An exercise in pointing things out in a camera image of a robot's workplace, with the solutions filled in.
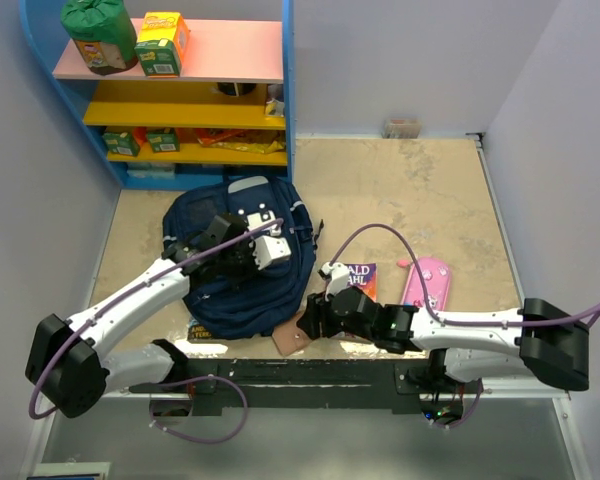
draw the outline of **pink toy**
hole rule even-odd
[[[429,302],[432,308],[444,310],[449,295],[449,284],[451,283],[451,270],[449,266],[437,258],[422,257],[418,259],[422,275],[427,282],[427,291],[429,292]],[[406,268],[409,265],[407,260],[398,261],[398,266]],[[407,283],[402,294],[402,303],[415,305],[422,308],[424,306],[424,292],[418,272],[411,266]]]

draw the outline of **food package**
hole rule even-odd
[[[178,12],[147,12],[136,53],[148,77],[174,77],[182,72],[189,28]]]
[[[107,127],[102,138],[111,153],[135,157],[145,143],[146,128]]]
[[[228,140],[213,143],[209,148],[226,148],[238,152],[273,153],[286,148],[284,132],[278,130],[247,130]]]
[[[194,128],[198,142],[205,147],[246,132],[237,128]]]
[[[147,141],[154,153],[180,151],[180,139],[177,128],[147,130]]]
[[[138,63],[136,30],[122,0],[69,0],[60,21],[92,72],[108,75]]]

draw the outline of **yellow package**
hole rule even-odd
[[[208,148],[225,148],[238,152],[273,153],[286,148],[284,132],[277,130],[247,130]]]
[[[179,76],[188,43],[189,29],[181,14],[147,12],[136,43],[136,53],[145,75]]]

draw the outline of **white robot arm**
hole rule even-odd
[[[273,218],[269,212],[267,220]],[[131,352],[111,352],[158,310],[216,275],[245,278],[287,260],[291,253],[277,236],[279,222],[260,220],[218,216],[198,239],[198,248],[175,243],[146,272],[98,305],[66,320],[45,318],[36,330],[27,378],[70,418],[86,412],[107,392],[187,378],[187,357],[166,340]],[[262,230],[268,234],[250,238]],[[233,242],[231,248],[222,250],[219,245],[227,242]],[[231,253],[231,263],[223,261],[223,251]],[[347,287],[349,272],[343,264],[326,264],[321,273],[329,280],[327,289],[308,296],[298,326],[312,339],[345,331],[391,353],[431,352],[431,368],[409,379],[424,391],[440,391],[441,385],[453,391],[482,377],[509,375],[534,375],[567,390],[588,388],[587,325],[520,326],[521,321],[529,325],[567,316],[542,300],[527,300],[520,310],[444,312],[441,321],[431,309],[382,306]]]
[[[107,392],[181,377],[187,358],[166,340],[131,352],[111,352],[157,311],[218,275],[244,280],[288,260],[291,250],[280,236],[280,220],[271,211],[264,216],[218,215],[195,246],[173,243],[109,298],[66,320],[56,315],[42,320],[29,354],[27,378],[72,418]]]

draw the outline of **gray wall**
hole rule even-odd
[[[559,0],[296,0],[298,133],[377,134],[415,115],[423,134],[480,132]],[[154,0],[126,0],[134,16]],[[281,0],[163,0],[195,18],[279,20]]]
[[[563,0],[487,133],[487,161],[527,296],[600,300],[600,0]],[[600,321],[576,420],[600,480]]]
[[[58,104],[0,1],[0,479],[29,441],[24,367],[39,320],[81,308],[118,188]]]

